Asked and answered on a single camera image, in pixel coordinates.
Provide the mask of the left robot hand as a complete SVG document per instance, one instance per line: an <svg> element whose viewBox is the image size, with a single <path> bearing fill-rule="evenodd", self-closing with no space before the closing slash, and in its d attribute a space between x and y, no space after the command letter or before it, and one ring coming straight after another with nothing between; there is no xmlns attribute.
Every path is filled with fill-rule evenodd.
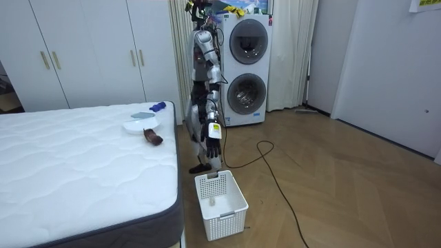
<svg viewBox="0 0 441 248"><path fill-rule="evenodd" d="M207 119L201 130L201 141L206 146L206 157L216 158L221 155L221 139L221 125L214 119Z"/></svg>

